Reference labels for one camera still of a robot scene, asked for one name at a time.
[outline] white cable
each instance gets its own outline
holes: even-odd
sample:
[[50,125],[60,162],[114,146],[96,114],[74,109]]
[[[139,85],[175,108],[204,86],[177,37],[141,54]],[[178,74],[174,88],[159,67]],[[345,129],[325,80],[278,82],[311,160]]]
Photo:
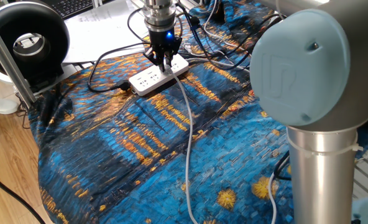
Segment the white cable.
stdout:
[[188,140],[188,148],[186,150],[186,161],[185,161],[185,195],[186,195],[186,205],[188,207],[188,214],[190,215],[192,222],[194,224],[198,224],[198,222],[195,220],[194,216],[192,215],[191,198],[190,198],[190,181],[188,180],[188,170],[190,166],[190,154],[191,154],[191,142],[192,142],[192,129],[193,129],[192,113],[191,113],[190,103],[188,102],[188,99],[186,97],[185,90],[184,90],[182,83],[180,82],[180,80],[177,78],[177,76],[173,72],[172,72],[172,75],[174,79],[176,79],[178,86],[182,90],[186,108],[188,109],[188,117],[190,118],[190,138]]
[[218,0],[214,0],[214,5],[213,5],[213,9],[211,10],[211,13],[210,13],[210,16],[209,16],[209,18],[208,18],[208,20],[205,22],[205,24],[203,25],[203,28],[205,29],[205,32],[207,33],[207,34],[209,34],[210,36],[212,36],[212,37],[215,37],[215,38],[218,38],[218,39],[220,39],[220,40],[222,40],[226,45],[229,45],[229,46],[231,46],[231,47],[237,47],[235,44],[230,44],[229,42],[227,42],[227,41],[225,41],[222,37],[220,37],[220,36],[218,36],[218,35],[215,35],[215,34],[212,34],[211,32],[209,32],[208,30],[207,30],[207,25],[208,25],[208,22],[210,21],[210,19],[211,19],[211,17],[212,17],[212,15],[213,15],[213,12],[214,12],[214,10],[216,9],[216,7],[217,7],[217,2],[218,2]]
[[275,204],[275,200],[274,200],[274,197],[272,196],[272,190],[271,190],[273,180],[274,180],[274,173],[271,174],[270,181],[269,181],[269,196],[270,196],[270,200],[272,204],[272,211],[273,211],[271,224],[275,224],[275,220],[277,219],[277,205]]
[[278,11],[278,14],[279,14],[279,17],[281,17],[282,20],[284,20],[285,18],[283,18],[283,15],[281,13],[281,9],[279,7],[279,0],[275,0],[275,7],[277,8],[277,11]]

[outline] black cable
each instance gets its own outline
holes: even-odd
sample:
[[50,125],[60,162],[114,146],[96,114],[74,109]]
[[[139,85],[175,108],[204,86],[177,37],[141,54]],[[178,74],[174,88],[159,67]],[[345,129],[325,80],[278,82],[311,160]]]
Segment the black cable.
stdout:
[[132,17],[134,16],[134,14],[138,13],[139,11],[141,11],[142,8],[136,9],[134,11],[132,11],[132,13],[130,13],[129,17],[127,18],[127,27],[129,28],[129,30],[135,35],[135,37],[137,37],[139,40],[141,40],[143,43],[147,43],[149,44],[148,41],[144,40],[143,38],[141,38],[139,35],[137,35],[132,28],[130,27],[130,20],[132,19]]
[[232,70],[232,69],[235,69],[236,67],[240,66],[240,64],[245,61],[245,59],[250,55],[250,50],[248,50],[248,52],[245,54],[245,56],[243,56],[243,58],[240,59],[240,61],[238,61],[235,65],[231,66],[231,67],[223,67],[223,66],[220,66],[216,63],[214,63],[211,59],[211,56],[213,54],[209,53],[204,47],[203,47],[203,44],[198,36],[198,33],[196,32],[197,28],[201,27],[200,26],[200,22],[199,22],[199,19],[197,17],[190,17],[189,13],[187,13],[186,9],[180,4],[180,3],[177,3],[177,6],[180,7],[182,10],[183,10],[183,13],[190,25],[190,28],[191,28],[191,31],[192,31],[192,34],[194,36],[194,39],[196,40],[197,44],[199,45],[199,47],[201,48],[201,50],[205,53],[205,56],[206,58],[208,59],[208,61],[213,65],[215,66],[216,68],[218,69],[221,69],[221,70]]
[[292,180],[291,177],[282,177],[280,175],[281,171],[283,170],[283,168],[289,163],[289,151],[287,151],[282,158],[277,162],[277,165],[275,166],[274,169],[274,177],[280,180]]
[[27,105],[20,98],[20,96],[18,95],[18,93],[16,93],[16,97],[18,97],[18,100],[20,101],[20,104],[18,105],[18,109],[16,111],[16,116],[19,117],[19,118],[20,117],[23,117],[22,118],[22,128],[24,128],[24,129],[30,129],[30,127],[25,127],[25,117],[28,115]]
[[19,201],[23,206],[25,206],[28,211],[33,214],[33,216],[38,220],[41,224],[46,224],[42,217],[35,211],[34,208],[32,208],[24,199],[22,199],[20,196],[18,196],[16,193],[14,193],[12,190],[10,190],[8,187],[6,187],[2,182],[0,182],[0,188],[4,190],[6,193],[8,193],[11,197],[14,197],[17,201]]
[[120,50],[124,50],[124,49],[127,49],[129,47],[134,47],[134,46],[137,46],[137,45],[142,45],[142,44],[147,44],[147,43],[137,43],[137,44],[132,44],[132,45],[128,45],[128,46],[125,46],[125,47],[120,47],[118,49],[114,49],[114,50],[110,50],[108,52],[105,52],[103,53],[96,61],[96,63],[93,65],[93,69],[91,70],[90,72],[90,76],[89,76],[89,80],[87,82],[87,87],[89,88],[90,91],[92,91],[93,93],[104,93],[104,92],[107,92],[107,91],[111,91],[111,90],[116,90],[117,88],[120,88],[121,90],[128,90],[130,89],[130,83],[128,80],[119,80],[117,84],[109,87],[108,89],[103,89],[103,90],[95,90],[93,89],[93,87],[91,87],[91,79],[93,78],[93,75],[94,75],[94,71],[96,70],[97,68],[97,65],[99,64],[99,61],[101,59],[103,59],[103,57],[111,54],[111,53],[115,53],[115,52],[118,52]]

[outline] metal frame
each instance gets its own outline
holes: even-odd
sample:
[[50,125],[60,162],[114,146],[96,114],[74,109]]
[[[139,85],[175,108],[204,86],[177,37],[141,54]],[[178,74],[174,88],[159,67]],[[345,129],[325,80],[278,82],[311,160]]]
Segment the metal frame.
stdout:
[[18,69],[17,64],[12,58],[1,36],[0,36],[0,64],[2,65],[7,75],[10,77],[13,84],[16,86],[17,91],[21,96],[21,99],[25,102],[25,104],[29,108],[36,101],[36,98],[34,96],[34,93],[30,90],[29,84],[22,76],[21,71]]

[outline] gray cable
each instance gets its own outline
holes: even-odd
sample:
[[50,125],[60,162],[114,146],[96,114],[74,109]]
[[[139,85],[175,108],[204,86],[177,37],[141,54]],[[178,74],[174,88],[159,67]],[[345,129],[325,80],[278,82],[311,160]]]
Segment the gray cable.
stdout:
[[188,110],[188,117],[190,118],[190,137],[189,137],[189,140],[188,140],[188,148],[186,150],[186,161],[185,161],[185,195],[186,195],[186,205],[188,207],[188,214],[190,215],[191,221],[194,224],[198,224],[198,222],[195,220],[195,218],[192,214],[191,197],[190,197],[190,181],[188,180],[188,170],[189,170],[189,166],[190,166],[192,130],[193,130],[191,107],[190,107],[190,103],[188,102],[188,99],[186,97],[185,90],[184,90],[184,87],[183,87],[182,83],[180,82],[180,80],[177,78],[177,76],[173,72],[172,72],[172,75],[173,75],[174,79],[176,79],[176,81],[178,83],[178,86],[182,90],[183,97],[184,97],[185,104],[186,104],[186,108]]
[[[186,61],[188,63],[190,63],[190,62],[200,62],[200,63],[209,62],[209,60],[208,59],[205,59],[205,58],[189,58],[189,59],[186,59]],[[232,66],[232,65],[230,65],[228,63],[218,62],[218,61],[215,61],[215,60],[213,60],[213,62],[214,63],[217,63],[219,65],[227,66],[227,67]],[[238,66],[238,67],[236,67],[236,69],[238,69],[238,70],[244,70],[246,72],[249,72],[248,69],[244,69],[244,67],[242,67],[242,66]]]

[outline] power strip socket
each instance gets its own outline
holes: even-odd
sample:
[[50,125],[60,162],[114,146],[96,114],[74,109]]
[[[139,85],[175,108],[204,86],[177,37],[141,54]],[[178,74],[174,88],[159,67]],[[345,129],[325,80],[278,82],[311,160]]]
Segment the power strip socket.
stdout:
[[165,72],[161,72],[159,67],[153,65],[129,78],[132,85],[132,90],[139,96],[144,96],[152,90],[174,79],[172,72],[179,76],[188,71],[188,62],[180,55],[174,55],[172,60],[172,67],[166,68]]

